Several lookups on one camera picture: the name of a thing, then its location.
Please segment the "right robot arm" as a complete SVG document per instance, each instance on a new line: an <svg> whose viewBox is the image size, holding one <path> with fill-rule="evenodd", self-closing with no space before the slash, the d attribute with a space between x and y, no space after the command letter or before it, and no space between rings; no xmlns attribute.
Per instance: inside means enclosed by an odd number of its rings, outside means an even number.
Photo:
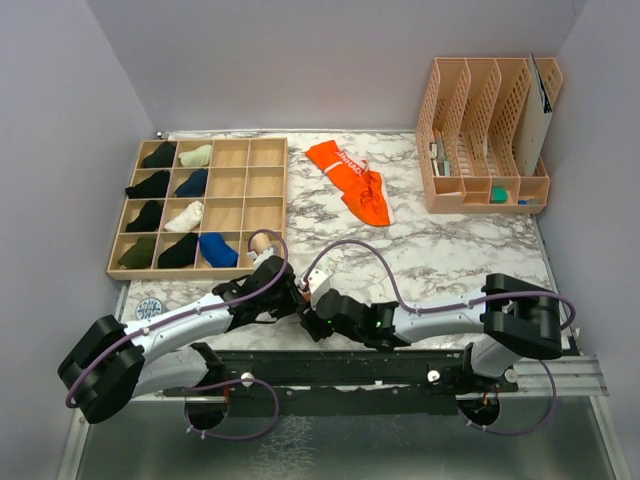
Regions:
<svg viewBox="0 0 640 480"><path fill-rule="evenodd" d="M479 334L465 348L461 383L481 391L517 361L562 356L560 296L504 274L490 274L485 285L452 302L369 305L340 294L327 274L315 270L296 281L309 302L301 323L316 341L334 333L367 348L391 352L423 340Z"/></svg>

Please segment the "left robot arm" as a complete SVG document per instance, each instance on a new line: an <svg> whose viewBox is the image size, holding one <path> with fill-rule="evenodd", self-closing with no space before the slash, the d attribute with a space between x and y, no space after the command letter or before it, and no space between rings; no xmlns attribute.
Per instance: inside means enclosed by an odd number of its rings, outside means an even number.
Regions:
<svg viewBox="0 0 640 480"><path fill-rule="evenodd" d="M141 395L194 389L206 395L220 385L221 371L202 342L254 323L262 314L295 312L299 294L294 270L278 255L254 272L217 285L195 302L147 320L96 320L58 367L68 390L65 404L97 424Z"/></svg>

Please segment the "bright orange underwear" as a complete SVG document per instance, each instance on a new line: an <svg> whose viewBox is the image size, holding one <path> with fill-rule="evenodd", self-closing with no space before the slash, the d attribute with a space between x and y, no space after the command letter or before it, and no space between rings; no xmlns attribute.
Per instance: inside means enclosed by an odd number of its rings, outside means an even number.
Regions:
<svg viewBox="0 0 640 480"><path fill-rule="evenodd" d="M341 200L357 219L374 227L395 222L385 179L366 160L341 149L334 140L316 144L305 154L342 192Z"/></svg>

